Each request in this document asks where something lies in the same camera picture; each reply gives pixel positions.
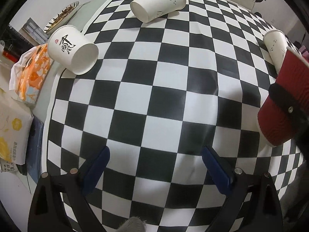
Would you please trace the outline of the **red ribbed paper cup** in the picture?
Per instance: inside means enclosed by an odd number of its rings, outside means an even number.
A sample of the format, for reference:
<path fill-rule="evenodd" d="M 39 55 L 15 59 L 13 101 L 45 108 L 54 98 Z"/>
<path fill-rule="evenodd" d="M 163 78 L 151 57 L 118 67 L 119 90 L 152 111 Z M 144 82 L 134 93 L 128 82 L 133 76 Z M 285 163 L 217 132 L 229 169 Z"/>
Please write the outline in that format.
<path fill-rule="evenodd" d="M 257 125 L 271 147 L 308 131 L 308 61 L 290 47 L 257 114 Z"/>

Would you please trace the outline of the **orange tissue pack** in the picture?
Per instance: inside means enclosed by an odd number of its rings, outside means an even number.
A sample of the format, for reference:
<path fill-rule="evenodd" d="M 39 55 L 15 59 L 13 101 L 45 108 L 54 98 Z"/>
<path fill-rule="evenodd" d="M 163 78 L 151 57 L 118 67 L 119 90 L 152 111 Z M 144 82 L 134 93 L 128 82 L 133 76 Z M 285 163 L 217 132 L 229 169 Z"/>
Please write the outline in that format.
<path fill-rule="evenodd" d="M 23 53 L 11 68 L 9 90 L 14 91 L 20 101 L 30 105 L 36 104 L 51 62 L 46 43 Z"/>

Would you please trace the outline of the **white paper cup back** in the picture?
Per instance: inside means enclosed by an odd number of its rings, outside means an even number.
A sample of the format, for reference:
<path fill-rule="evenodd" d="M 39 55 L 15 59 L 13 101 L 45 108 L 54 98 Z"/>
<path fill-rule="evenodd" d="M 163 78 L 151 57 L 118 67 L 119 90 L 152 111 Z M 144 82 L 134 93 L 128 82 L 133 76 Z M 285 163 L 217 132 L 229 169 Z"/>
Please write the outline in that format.
<path fill-rule="evenodd" d="M 186 0 L 134 0 L 130 3 L 132 13 L 143 23 L 149 23 L 185 6 Z"/>

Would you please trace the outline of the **white cup with bamboo print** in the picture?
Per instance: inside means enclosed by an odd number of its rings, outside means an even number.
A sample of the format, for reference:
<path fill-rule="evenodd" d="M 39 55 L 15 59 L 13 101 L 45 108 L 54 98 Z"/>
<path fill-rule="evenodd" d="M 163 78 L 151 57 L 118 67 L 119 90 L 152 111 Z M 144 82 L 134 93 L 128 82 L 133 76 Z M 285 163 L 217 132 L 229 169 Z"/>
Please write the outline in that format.
<path fill-rule="evenodd" d="M 263 42 L 268 50 L 277 74 L 279 74 L 287 48 L 293 48 L 281 30 L 269 30 L 263 37 Z"/>

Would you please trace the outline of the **patterned snack bowl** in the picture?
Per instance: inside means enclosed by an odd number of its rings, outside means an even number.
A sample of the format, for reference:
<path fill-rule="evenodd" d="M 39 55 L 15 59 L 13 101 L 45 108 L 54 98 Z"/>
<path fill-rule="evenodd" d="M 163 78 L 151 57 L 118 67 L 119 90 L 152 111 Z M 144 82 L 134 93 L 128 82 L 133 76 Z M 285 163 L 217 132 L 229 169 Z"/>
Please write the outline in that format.
<path fill-rule="evenodd" d="M 79 5 L 79 2 L 74 2 L 66 6 L 55 17 L 53 17 L 45 26 L 43 31 L 47 34 L 50 33 L 59 23 L 68 17 Z"/>

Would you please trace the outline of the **black cylindrical bottle box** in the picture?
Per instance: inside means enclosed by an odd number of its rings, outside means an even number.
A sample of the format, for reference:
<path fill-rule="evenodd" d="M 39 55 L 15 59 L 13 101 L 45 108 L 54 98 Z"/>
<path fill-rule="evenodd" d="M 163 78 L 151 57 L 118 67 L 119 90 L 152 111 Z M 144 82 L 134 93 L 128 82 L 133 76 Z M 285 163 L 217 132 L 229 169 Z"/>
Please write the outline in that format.
<path fill-rule="evenodd" d="M 16 63 L 22 54 L 34 47 L 26 38 L 8 25 L 1 36 L 2 56 Z"/>

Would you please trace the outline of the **yellow snack bag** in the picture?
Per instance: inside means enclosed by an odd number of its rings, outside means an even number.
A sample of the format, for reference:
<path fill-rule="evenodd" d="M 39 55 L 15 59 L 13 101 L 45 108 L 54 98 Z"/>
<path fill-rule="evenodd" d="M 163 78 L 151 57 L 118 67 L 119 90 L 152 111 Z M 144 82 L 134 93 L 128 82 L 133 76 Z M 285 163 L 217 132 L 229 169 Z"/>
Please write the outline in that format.
<path fill-rule="evenodd" d="M 25 164 L 33 119 L 29 107 L 1 90 L 1 159 L 15 165 Z"/>

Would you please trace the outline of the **white cup with calligraphy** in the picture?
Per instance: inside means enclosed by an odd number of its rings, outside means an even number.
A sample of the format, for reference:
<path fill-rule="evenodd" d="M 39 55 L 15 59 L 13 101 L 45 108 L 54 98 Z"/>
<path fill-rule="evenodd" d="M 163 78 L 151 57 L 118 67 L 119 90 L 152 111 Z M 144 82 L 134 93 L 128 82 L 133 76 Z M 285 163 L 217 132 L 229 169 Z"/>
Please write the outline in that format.
<path fill-rule="evenodd" d="M 99 49 L 75 26 L 58 28 L 48 40 L 49 57 L 76 75 L 83 75 L 93 68 Z"/>

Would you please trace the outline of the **black white checkered tablecloth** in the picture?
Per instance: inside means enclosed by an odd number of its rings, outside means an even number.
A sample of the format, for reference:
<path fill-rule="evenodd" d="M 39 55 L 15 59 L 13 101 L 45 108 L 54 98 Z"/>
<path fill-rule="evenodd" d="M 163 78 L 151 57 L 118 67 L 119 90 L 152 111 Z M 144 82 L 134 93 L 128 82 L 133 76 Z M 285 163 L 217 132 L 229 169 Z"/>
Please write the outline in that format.
<path fill-rule="evenodd" d="M 108 146 L 87 196 L 107 231 L 131 217 L 147 231 L 205 231 L 225 199 L 206 145 L 247 174 L 269 172 L 283 195 L 304 159 L 294 141 L 271 148 L 257 129 L 277 76 L 262 40 L 272 25 L 225 0 L 187 0 L 144 24 L 132 1 L 107 0 L 85 25 L 99 49 L 93 68 L 56 77 L 45 169 L 67 173 Z"/>

